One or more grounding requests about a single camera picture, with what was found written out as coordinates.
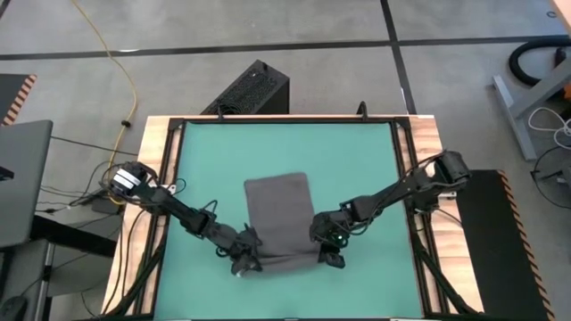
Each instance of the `black computer tower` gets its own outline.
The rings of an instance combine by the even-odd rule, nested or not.
[[[289,114],[289,77],[257,60],[202,115]]]

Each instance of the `gray towel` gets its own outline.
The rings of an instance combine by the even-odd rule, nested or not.
[[[313,220],[310,188],[303,173],[250,179],[244,183],[250,224],[263,245],[263,272],[318,264],[319,245],[310,240]]]

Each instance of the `concrete floor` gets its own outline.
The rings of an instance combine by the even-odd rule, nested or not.
[[[388,0],[399,39],[525,37],[563,35],[547,16],[548,0]],[[82,6],[113,50],[256,45],[295,42],[388,40],[378,0],[119,0],[83,1]],[[491,88],[492,76],[506,77],[506,61],[519,44],[422,45],[401,48],[410,91],[420,114],[434,114],[444,146],[464,154],[473,169],[503,169],[519,203],[530,243],[559,319],[571,315],[571,212],[545,201],[534,189],[509,125]],[[12,1],[0,20],[2,54],[100,51],[88,25],[68,0]],[[527,55],[524,67],[537,76],[550,69],[552,51]],[[370,112],[407,113],[390,46],[201,53],[125,57],[140,107],[121,149],[137,152],[149,115],[199,113],[254,60],[261,59],[291,78],[292,113],[354,113],[364,100]],[[18,118],[54,121],[54,135],[112,147],[131,96],[127,80],[106,59],[0,61],[0,72],[34,73],[38,80]],[[549,136],[534,134],[534,141]],[[52,142],[43,184],[82,190],[108,152]],[[551,157],[550,164],[568,158]],[[122,156],[119,161],[130,159]],[[566,201],[563,189],[550,195]],[[40,201],[63,198],[43,193]],[[54,219],[74,224],[100,218],[88,209],[59,212]],[[106,235],[119,220],[92,226]],[[56,261],[77,253],[59,249]],[[53,293],[88,288],[109,274],[108,259],[91,257],[56,274]],[[82,272],[70,282],[71,274]],[[101,308],[105,282],[86,293],[93,311]],[[53,320],[89,317],[78,295],[54,302]]]

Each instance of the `vacuum hose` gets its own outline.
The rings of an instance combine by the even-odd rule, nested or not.
[[[526,44],[521,45],[513,53],[511,53],[511,55],[509,56],[509,70],[511,70],[511,73],[514,75],[515,78],[517,78],[517,80],[521,81],[522,83],[528,86],[535,86],[540,81],[540,79],[526,74],[525,71],[521,69],[521,66],[519,65],[519,57],[522,54],[537,48],[546,48],[546,47],[563,48],[569,46],[571,46],[571,39],[567,36],[546,37],[544,39],[530,41]],[[556,53],[555,65],[557,66],[563,60],[565,60],[565,52],[562,49],[558,49]],[[565,93],[563,89],[561,89],[559,92],[555,94],[555,96],[562,97],[564,94]]]

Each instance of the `green mat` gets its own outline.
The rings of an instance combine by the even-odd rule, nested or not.
[[[304,172],[315,211],[398,179],[387,124],[186,124],[178,198],[219,201],[218,221],[249,223],[244,181]],[[404,208],[398,203],[343,251],[347,267],[237,278],[215,246],[171,220],[155,320],[421,317]]]

